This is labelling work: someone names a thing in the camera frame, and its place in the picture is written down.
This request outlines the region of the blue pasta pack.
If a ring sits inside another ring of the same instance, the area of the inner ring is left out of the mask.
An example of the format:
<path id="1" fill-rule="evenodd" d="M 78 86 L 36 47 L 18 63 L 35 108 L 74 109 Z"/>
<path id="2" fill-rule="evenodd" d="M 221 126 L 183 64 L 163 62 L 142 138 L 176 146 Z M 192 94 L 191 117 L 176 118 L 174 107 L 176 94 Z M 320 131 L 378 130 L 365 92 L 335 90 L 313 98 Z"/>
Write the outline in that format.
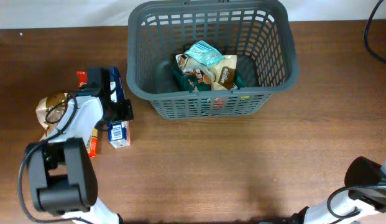
<path id="1" fill-rule="evenodd" d="M 109 67 L 110 79 L 110 98 L 113 103 L 120 103 L 125 100 L 124 88 L 122 85 L 121 74 L 117 67 Z M 107 124 L 109 143 L 115 148 L 127 147 L 131 144 L 129 122 L 116 118 Z"/>

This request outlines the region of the green Nescafe coffee bag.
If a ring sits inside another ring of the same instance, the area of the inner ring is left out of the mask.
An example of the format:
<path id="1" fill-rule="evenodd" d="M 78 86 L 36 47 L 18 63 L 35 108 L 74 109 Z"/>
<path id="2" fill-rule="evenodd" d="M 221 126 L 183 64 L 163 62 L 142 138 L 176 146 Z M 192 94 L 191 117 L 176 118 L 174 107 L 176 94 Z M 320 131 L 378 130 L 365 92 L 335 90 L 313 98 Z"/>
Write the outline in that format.
<path id="1" fill-rule="evenodd" d="M 199 91 L 210 91 L 212 88 L 212 84 L 206 84 L 203 80 L 203 78 L 196 78 L 195 75 L 184 75 L 182 74 L 181 70 L 176 67 L 171 67 L 172 73 L 173 73 L 173 79 L 175 83 L 177 84 L 177 87 L 181 91 L 189 91 L 192 92 L 199 92 Z M 232 84 L 232 90 L 240 89 L 246 87 L 245 81 L 243 81 L 241 75 L 236 72 L 234 76 L 234 82 Z M 202 108 L 209 108 L 211 104 L 210 98 L 203 98 L 201 101 L 201 107 Z M 198 108 L 198 101 L 194 99 L 188 100 L 188 106 L 190 109 Z M 214 107 L 215 108 L 222 108 L 223 107 L 223 99 L 222 98 L 216 98 L 214 100 Z"/>

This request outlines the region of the beige clear wrapper bag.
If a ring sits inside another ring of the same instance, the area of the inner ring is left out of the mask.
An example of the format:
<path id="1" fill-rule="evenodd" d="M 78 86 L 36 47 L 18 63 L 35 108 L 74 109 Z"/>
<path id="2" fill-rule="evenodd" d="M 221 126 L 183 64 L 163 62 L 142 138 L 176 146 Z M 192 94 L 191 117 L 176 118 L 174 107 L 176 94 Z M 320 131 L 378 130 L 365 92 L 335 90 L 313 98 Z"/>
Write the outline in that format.
<path id="1" fill-rule="evenodd" d="M 38 122 L 45 129 L 41 140 L 46 138 L 57 127 L 58 122 L 66 111 L 67 93 L 57 93 L 41 99 L 36 106 L 35 113 Z"/>

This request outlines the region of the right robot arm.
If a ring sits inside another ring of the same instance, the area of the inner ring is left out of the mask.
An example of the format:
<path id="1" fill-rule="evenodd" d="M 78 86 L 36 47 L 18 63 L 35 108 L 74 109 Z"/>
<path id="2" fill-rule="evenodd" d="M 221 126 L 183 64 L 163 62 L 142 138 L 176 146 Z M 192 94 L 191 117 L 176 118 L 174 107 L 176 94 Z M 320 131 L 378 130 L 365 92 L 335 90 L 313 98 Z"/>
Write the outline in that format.
<path id="1" fill-rule="evenodd" d="M 386 213 L 386 161 L 378 164 L 360 156 L 347 169 L 344 187 L 324 202 L 293 214 L 286 222 L 345 224 L 379 213 Z"/>

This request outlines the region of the light teal tissue pack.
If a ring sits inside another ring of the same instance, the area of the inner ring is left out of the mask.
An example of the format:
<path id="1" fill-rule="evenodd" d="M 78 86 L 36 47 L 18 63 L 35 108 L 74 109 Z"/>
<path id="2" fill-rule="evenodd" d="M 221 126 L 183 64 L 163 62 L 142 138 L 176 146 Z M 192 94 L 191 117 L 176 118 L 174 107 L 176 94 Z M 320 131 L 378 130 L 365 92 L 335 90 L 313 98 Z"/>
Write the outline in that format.
<path id="1" fill-rule="evenodd" d="M 203 40 L 194 43 L 184 54 L 207 67 L 212 67 L 224 60 L 224 56 L 216 48 Z"/>

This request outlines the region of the San Remo spaghetti pack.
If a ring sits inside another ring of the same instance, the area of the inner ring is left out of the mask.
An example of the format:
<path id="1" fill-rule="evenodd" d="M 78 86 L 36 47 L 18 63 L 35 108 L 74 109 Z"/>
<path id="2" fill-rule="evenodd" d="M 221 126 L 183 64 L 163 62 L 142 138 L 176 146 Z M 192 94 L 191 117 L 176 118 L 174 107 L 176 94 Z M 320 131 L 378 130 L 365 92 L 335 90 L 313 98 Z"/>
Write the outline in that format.
<path id="1" fill-rule="evenodd" d="M 78 77 L 78 88 L 82 88 L 88 83 L 87 71 L 76 71 L 76 75 Z M 88 151 L 88 156 L 90 158 L 96 156 L 98 146 L 98 130 L 94 128 L 92 130 L 90 139 L 86 145 L 86 149 Z"/>

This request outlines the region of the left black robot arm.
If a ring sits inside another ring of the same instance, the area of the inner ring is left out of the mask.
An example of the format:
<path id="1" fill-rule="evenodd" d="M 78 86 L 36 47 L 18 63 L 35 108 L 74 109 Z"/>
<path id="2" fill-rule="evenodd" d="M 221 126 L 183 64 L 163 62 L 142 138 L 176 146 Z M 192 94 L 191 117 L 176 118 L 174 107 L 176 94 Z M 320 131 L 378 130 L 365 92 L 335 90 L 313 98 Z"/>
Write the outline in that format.
<path id="1" fill-rule="evenodd" d="M 30 196 L 36 211 L 53 216 L 52 223 L 122 223 L 98 197 L 98 181 L 86 145 L 94 129 L 106 125 L 116 136 L 125 131 L 122 122 L 134 118 L 131 101 L 125 97 L 117 67 L 96 67 L 78 72 L 77 90 L 61 94 L 45 115 L 55 127 L 39 142 L 30 143 L 17 178 L 17 193 L 26 217 L 35 223 L 22 189 L 28 175 Z"/>

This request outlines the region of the beige brown snack bag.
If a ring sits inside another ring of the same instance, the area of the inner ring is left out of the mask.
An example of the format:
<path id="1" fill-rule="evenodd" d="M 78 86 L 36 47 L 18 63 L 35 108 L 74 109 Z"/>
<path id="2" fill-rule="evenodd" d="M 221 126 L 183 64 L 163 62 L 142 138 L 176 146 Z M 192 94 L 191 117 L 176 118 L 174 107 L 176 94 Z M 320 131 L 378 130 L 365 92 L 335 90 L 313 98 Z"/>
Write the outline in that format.
<path id="1" fill-rule="evenodd" d="M 225 55 L 224 60 L 212 67 L 207 67 L 185 55 L 176 55 L 178 68 L 184 75 L 203 78 L 206 84 L 212 84 L 211 90 L 230 90 L 234 82 L 237 67 L 237 55 Z"/>

